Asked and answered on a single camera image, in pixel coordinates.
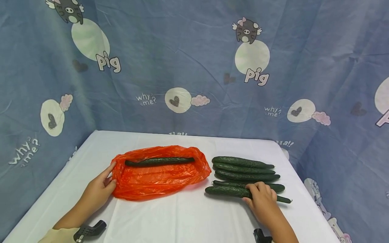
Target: blue curtain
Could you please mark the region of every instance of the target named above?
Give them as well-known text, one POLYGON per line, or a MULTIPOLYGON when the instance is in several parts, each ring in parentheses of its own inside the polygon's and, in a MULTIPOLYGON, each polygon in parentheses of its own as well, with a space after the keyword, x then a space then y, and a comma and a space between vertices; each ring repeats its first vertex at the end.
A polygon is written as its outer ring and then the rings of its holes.
POLYGON ((0 241, 99 129, 275 140, 341 242, 386 242, 388 8, 4 1, 0 241))

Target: white tablecloth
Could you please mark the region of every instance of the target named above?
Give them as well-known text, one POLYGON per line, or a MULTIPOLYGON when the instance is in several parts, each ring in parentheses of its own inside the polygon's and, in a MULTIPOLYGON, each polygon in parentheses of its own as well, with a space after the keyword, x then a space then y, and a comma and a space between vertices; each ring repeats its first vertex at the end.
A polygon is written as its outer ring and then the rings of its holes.
MULTIPOLYGON (((42 238, 79 199, 90 180, 117 155, 154 146, 197 147, 210 166, 215 156, 236 156, 275 165, 293 200, 280 207, 300 243, 338 243, 316 204, 306 191, 281 148, 273 141, 95 131, 85 141, 50 186, 31 207, 4 243, 33 243, 42 238)), ((235 198, 210 197, 204 189, 215 180, 186 187, 176 194, 144 202, 112 198, 90 219, 108 226, 92 242, 99 243, 249 243, 253 230, 261 227, 247 206, 235 198)))

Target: sleeve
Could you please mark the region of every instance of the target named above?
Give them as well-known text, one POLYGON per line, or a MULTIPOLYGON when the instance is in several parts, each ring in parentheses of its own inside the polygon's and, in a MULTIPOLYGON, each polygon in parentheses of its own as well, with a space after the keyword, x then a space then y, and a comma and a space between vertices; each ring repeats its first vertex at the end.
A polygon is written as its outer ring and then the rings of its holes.
POLYGON ((38 243, 75 243, 73 236, 79 228, 50 229, 38 243))

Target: cucumber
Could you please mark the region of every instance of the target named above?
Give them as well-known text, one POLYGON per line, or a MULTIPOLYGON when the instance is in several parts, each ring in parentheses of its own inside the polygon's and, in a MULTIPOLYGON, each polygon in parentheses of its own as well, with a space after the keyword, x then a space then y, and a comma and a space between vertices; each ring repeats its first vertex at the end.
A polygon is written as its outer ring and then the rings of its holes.
POLYGON ((132 162, 129 160, 125 161, 125 165, 131 167, 149 167, 149 166, 161 166, 167 164, 186 164, 194 162, 194 158, 182 158, 182 157, 161 157, 161 158, 151 158, 145 159, 140 162, 132 162))
POLYGON ((232 164, 225 164, 220 162, 214 163, 214 168, 217 170, 225 170, 230 172, 244 173, 244 174, 275 174, 275 171, 260 168, 245 168, 232 164))
POLYGON ((249 160, 249 159, 243 159, 238 157, 230 157, 230 156, 217 156, 212 159, 212 163, 220 162, 220 163, 226 163, 226 164, 232 164, 237 165, 241 167, 247 167, 247 168, 261 168, 261 169, 273 169, 274 165, 272 164, 265 164, 261 161, 255 161, 255 160, 249 160))
POLYGON ((242 173, 234 173, 234 172, 228 172, 225 170, 215 170, 215 175, 218 176, 221 179, 226 180, 238 180, 242 182, 272 182, 275 180, 278 180, 281 176, 274 174, 242 174, 242 173))
MULTIPOLYGON (((250 190, 244 189, 241 187, 232 187, 232 186, 215 186, 215 187, 207 187, 205 192, 211 195, 219 195, 219 196, 231 196, 236 198, 251 198, 252 194, 250 190)), ((291 203, 292 201, 288 198, 277 196, 277 201, 282 203, 291 203)))
MULTIPOLYGON (((238 183, 238 182, 221 182, 218 180, 212 181, 213 185, 218 186, 218 185, 228 185, 232 187, 240 187, 240 188, 246 188, 245 183, 238 183)), ((283 192, 285 190, 285 186, 281 184, 273 184, 273 183, 266 183, 267 185, 270 186, 271 189, 273 189, 276 193, 283 192)))

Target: orange plastic bag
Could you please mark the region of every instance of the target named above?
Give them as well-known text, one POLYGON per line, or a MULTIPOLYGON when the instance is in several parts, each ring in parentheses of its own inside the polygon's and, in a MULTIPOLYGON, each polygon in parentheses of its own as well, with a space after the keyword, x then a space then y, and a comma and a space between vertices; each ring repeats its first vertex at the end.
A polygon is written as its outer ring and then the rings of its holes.
POLYGON ((113 195, 131 201, 150 200, 182 190, 187 185, 205 180, 211 173, 204 154, 195 147, 178 145, 138 149, 117 155, 112 171, 117 180, 113 195), (129 167, 126 160, 139 162, 155 157, 193 157, 188 164, 172 164, 155 167, 129 167))

